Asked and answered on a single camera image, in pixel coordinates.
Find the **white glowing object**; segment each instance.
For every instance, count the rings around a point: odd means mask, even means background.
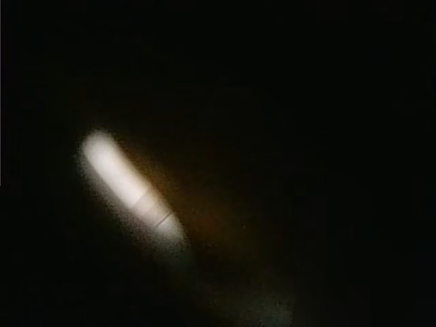
[[[134,168],[108,134],[95,132],[83,143],[85,158],[133,217],[171,239],[183,233],[178,221],[152,185]]]

